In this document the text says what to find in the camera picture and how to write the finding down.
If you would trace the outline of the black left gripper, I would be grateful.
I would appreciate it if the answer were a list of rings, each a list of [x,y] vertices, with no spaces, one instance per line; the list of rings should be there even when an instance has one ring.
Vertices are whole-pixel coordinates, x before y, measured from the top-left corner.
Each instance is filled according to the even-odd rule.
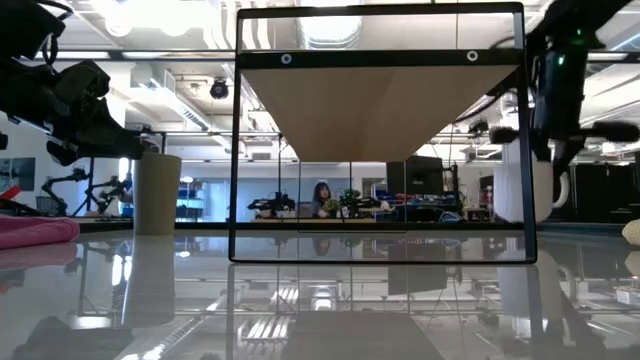
[[[110,77],[84,60],[60,72],[50,65],[1,61],[1,111],[64,139],[49,137],[47,152],[61,166],[83,157],[139,160],[144,146],[109,112]]]

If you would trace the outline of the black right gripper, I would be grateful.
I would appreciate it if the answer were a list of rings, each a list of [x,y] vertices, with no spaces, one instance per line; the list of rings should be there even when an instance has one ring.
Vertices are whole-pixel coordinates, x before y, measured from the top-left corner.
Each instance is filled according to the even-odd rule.
[[[589,129],[579,124],[584,99],[584,72],[589,50],[586,47],[551,47],[532,60],[531,79],[536,88],[531,130],[541,143],[533,144],[537,161],[550,160],[547,142],[554,141],[553,176],[559,180],[573,158],[583,149],[585,137],[610,142],[634,142],[639,128],[629,122],[599,123]]]

